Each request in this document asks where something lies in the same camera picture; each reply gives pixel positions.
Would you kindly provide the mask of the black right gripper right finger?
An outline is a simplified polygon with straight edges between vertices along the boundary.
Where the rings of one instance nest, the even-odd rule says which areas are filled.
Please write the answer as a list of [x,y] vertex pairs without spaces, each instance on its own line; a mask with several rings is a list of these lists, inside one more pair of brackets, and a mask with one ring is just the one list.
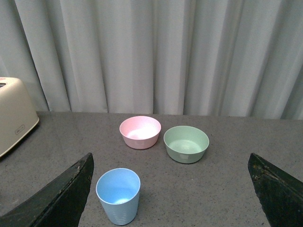
[[272,227],[303,225],[303,183],[252,153],[248,170],[255,193]]

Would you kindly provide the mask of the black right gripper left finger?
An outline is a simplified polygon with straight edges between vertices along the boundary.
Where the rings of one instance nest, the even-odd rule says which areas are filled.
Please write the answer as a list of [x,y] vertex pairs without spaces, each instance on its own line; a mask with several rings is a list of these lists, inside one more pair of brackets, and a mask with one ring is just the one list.
[[88,153],[28,200],[1,216],[2,227],[76,227],[94,171]]

